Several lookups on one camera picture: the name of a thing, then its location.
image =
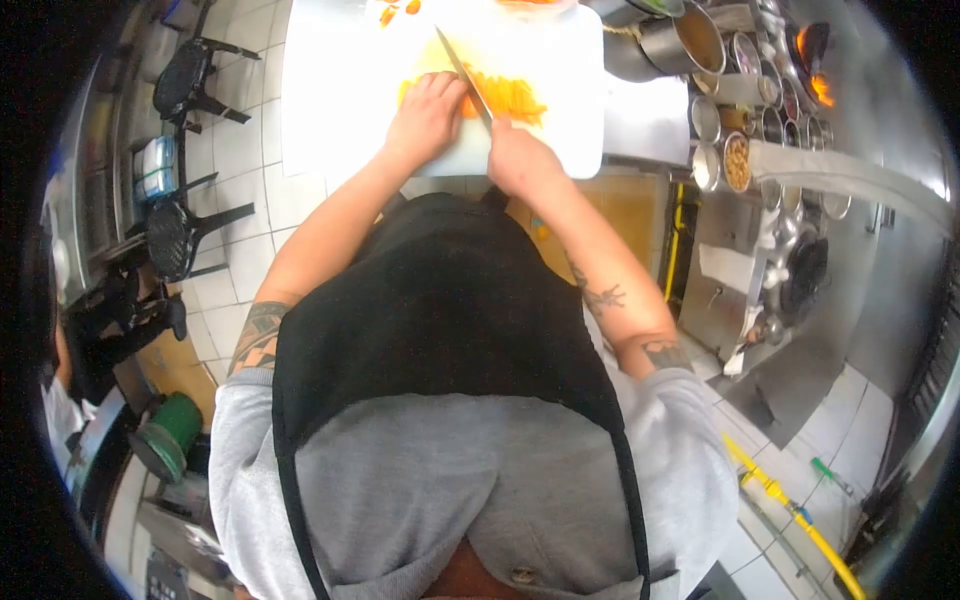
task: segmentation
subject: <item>chair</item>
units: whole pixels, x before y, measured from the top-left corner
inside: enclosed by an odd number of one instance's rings
[[[197,257],[200,240],[208,233],[243,217],[253,214],[253,204],[244,204],[230,210],[198,217],[186,206],[189,189],[211,181],[217,173],[207,175],[154,200],[147,217],[147,251],[156,268],[156,276],[167,283],[183,281],[192,276],[221,271],[227,264],[191,271]]]
[[[185,126],[194,133],[201,132],[203,128],[199,124],[186,123],[187,112],[195,109],[222,115],[237,123],[250,120],[249,115],[206,94],[206,78],[217,70],[213,65],[213,53],[217,51],[260,60],[255,52],[216,39],[193,37],[185,41],[160,73],[154,88],[154,108],[160,118],[170,121],[178,130]]]

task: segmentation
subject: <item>chef's knife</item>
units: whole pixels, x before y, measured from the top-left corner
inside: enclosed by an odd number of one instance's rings
[[[450,57],[450,62],[453,63],[453,68],[457,70],[457,75],[467,83],[467,95],[476,107],[477,114],[480,115],[480,120],[483,121],[484,127],[487,128],[487,133],[492,132],[493,119],[490,117],[490,109],[487,108],[487,103],[480,97],[480,92],[477,91],[476,84],[473,83],[473,79],[470,77],[466,68],[464,68],[464,64],[457,58],[457,53],[453,52],[453,48],[450,47],[450,42],[446,40],[444,32],[440,31],[440,28],[436,25],[434,25],[433,28],[437,30],[437,37],[440,38],[440,43],[444,45],[446,55]]]

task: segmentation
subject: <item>forearm tattoo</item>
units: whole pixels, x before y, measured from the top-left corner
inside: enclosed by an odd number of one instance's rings
[[[228,370],[230,374],[246,367],[274,368],[280,321],[291,308],[282,302],[258,302],[251,306],[247,322],[240,332],[237,350],[233,353]]]
[[[623,299],[627,296],[627,293],[620,291],[619,283],[599,294],[592,292],[587,288],[587,276],[584,272],[569,259],[569,256],[567,257],[567,261],[570,263],[570,271],[573,273],[573,278],[577,282],[577,286],[584,294],[584,302],[587,304],[589,311],[596,317],[597,321],[603,316],[604,309],[614,306],[624,307]],[[643,352],[647,355],[647,358],[650,359],[650,362],[653,363],[655,371],[674,368],[686,369],[687,371],[693,372],[693,367],[690,366],[690,359],[686,357],[686,351],[680,345],[680,342],[661,340],[657,342],[647,342],[641,344],[640,347],[643,348]]]
[[[581,292],[584,294],[584,302],[587,303],[587,308],[590,309],[590,312],[593,313],[593,316],[599,319],[603,315],[604,308],[609,308],[611,306],[619,306],[623,308],[623,298],[627,295],[626,292],[620,291],[620,284],[617,283],[609,290],[604,290],[597,294],[587,288],[587,276],[584,275],[584,272],[580,270],[580,267],[576,265],[572,260],[569,260],[570,271],[573,273],[573,279],[577,282],[577,286],[580,288]]]

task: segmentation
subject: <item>metal bowl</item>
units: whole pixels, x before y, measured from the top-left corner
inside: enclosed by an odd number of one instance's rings
[[[698,144],[693,151],[693,180],[697,186],[712,192],[720,181],[720,155],[716,148],[708,144]]]
[[[720,139],[720,113],[706,96],[696,96],[690,103],[690,126],[707,144],[715,144]]]

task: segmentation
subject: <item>tile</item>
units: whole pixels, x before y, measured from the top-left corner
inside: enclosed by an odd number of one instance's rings
[[[186,193],[187,205],[198,217],[209,217],[219,212],[217,209],[216,180],[204,183]],[[211,231],[200,240],[197,252],[206,252],[224,245],[220,230]]]
[[[751,457],[756,456],[763,448],[763,445],[754,442],[754,440],[744,433],[736,425],[736,423],[734,423],[733,420],[727,416],[725,412],[720,410],[720,405],[725,401],[726,400],[720,400],[719,402],[713,404],[713,406],[710,408],[710,414],[713,417],[713,424],[716,425],[717,430],[719,430],[720,433],[728,435],[733,443],[736,444],[741,450],[749,454]],[[731,460],[733,460],[735,464],[739,464],[739,461],[734,459],[732,456]]]
[[[270,28],[270,45],[282,44],[287,39],[287,24],[290,22],[290,9],[293,0],[280,0],[274,9],[274,23]]]
[[[756,478],[742,484],[741,488],[760,507],[760,510],[770,519],[778,531],[782,532],[793,522],[793,516],[786,510],[786,507],[770,496]]]
[[[756,559],[734,573],[732,579],[746,600],[794,600],[796,598],[764,557]]]
[[[326,183],[321,174],[283,177],[283,163],[270,165],[263,171],[270,224],[274,230],[298,226],[326,199]]]
[[[467,181],[463,176],[456,177],[412,177],[408,179],[400,193],[413,200],[423,194],[446,192],[448,194],[466,194]]]
[[[234,110],[245,112],[263,103],[264,60],[238,60],[217,73],[214,96]]]
[[[224,41],[259,53],[267,49],[273,21],[273,4],[237,16],[227,25],[227,38]]]
[[[704,381],[719,375],[723,370],[717,357],[710,353],[694,358],[690,361],[690,366],[693,367],[693,373]]]
[[[273,237],[270,234],[258,235],[235,244],[227,244],[224,248],[227,250],[227,262],[230,265],[233,286],[236,288],[237,301],[253,300],[271,263],[274,262]]]
[[[468,194],[485,194],[493,187],[493,182],[486,175],[467,175],[464,177],[465,189]]]
[[[226,262],[227,255],[223,247],[215,248],[198,253],[193,263],[193,270],[198,271]],[[207,275],[190,277],[189,281],[197,294],[197,302],[201,310],[209,310],[210,308],[237,303],[236,293],[233,291],[233,279],[230,278],[229,269],[216,271]]]
[[[195,181],[213,173],[213,128],[186,133],[186,180]]]
[[[682,331],[678,331],[677,333],[678,333],[678,338],[680,339],[680,345],[684,347],[684,351],[686,352],[686,357],[689,358],[690,360],[693,360],[697,356],[700,356],[701,354],[704,354],[707,352],[707,349],[704,348],[704,346],[700,342],[697,342],[696,340],[691,338],[689,335],[683,333]]]
[[[234,0],[217,0],[206,14],[203,36],[223,40],[227,36],[227,25],[233,16],[235,5]]]
[[[180,299],[183,300],[183,306],[187,314],[200,312],[200,299],[197,298],[197,290],[193,287],[193,280],[187,279],[180,282]]]
[[[770,566],[778,572],[780,578],[798,598],[809,598],[816,593],[816,588],[808,579],[808,575],[801,574],[800,569],[783,549],[780,542],[775,541],[764,554]]]
[[[255,11],[256,9],[274,4],[276,0],[236,0],[233,8],[233,20]]]
[[[817,449],[825,464],[829,464],[836,456],[840,444],[850,430],[866,388],[867,379],[856,369],[846,365],[837,376],[827,397],[797,434]]]
[[[186,331],[193,342],[193,350],[197,353],[197,360],[213,360],[219,358],[217,349],[210,339],[210,332],[206,330],[206,321],[203,313],[192,313],[186,316]]]
[[[289,228],[289,229],[282,229],[280,231],[273,232],[272,235],[274,236],[274,248],[276,249],[277,252],[280,252],[280,248],[283,246],[283,244],[286,243],[288,239],[290,239],[290,236],[293,235],[294,231],[296,230],[297,228]]]
[[[761,551],[766,550],[770,547],[770,544],[774,542],[774,535],[770,533],[770,530],[763,524],[760,517],[754,513],[754,509],[752,509],[743,498],[739,499],[739,504],[736,509],[736,520]]]
[[[733,421],[733,424],[737,426],[744,434],[749,437],[754,444],[759,447],[764,447],[770,443],[769,438],[763,435],[763,432],[756,428],[756,426],[750,422],[746,417],[740,414],[738,410],[733,408],[733,405],[724,400],[717,404],[717,407],[724,412],[730,420]]]
[[[893,402],[874,384],[867,385],[850,432],[830,469],[866,496],[873,488],[890,432]]]
[[[230,358],[236,350],[237,340],[247,319],[245,304],[231,304],[204,311],[206,327],[220,358]]]
[[[253,204],[254,213],[220,229],[225,244],[232,244],[270,232],[270,216],[267,210],[267,191],[263,184],[263,169],[256,169],[232,180],[217,183],[217,207],[220,212],[245,204]]]
[[[281,162],[280,153],[280,102],[273,100],[263,105],[263,164]]]
[[[280,84],[283,75],[283,48],[286,44],[279,44],[267,50],[263,62],[266,63],[263,79],[264,102],[280,97]]]
[[[810,464],[816,450],[803,440],[794,438],[780,450],[768,444],[754,460],[768,477],[780,482],[783,492],[794,502],[803,504],[816,489],[823,474]]]
[[[737,526],[733,528],[718,561],[725,571],[734,574],[758,556],[760,556],[760,549],[756,547],[743,527]]]
[[[823,581],[829,575],[832,571],[830,561],[796,521],[790,523],[783,530],[783,537],[800,556],[800,560],[806,564],[817,581]]]
[[[207,370],[210,371],[210,376],[213,377],[217,385],[224,385],[224,381],[227,380],[227,369],[231,360],[230,358],[218,358],[205,363]]]
[[[840,486],[824,477],[804,503],[813,524],[837,552],[843,549],[860,519],[858,497],[847,496]]]
[[[250,120],[241,125],[223,120],[213,131],[213,166],[220,174],[218,180],[229,180],[263,166],[260,142],[260,107],[246,111]]]

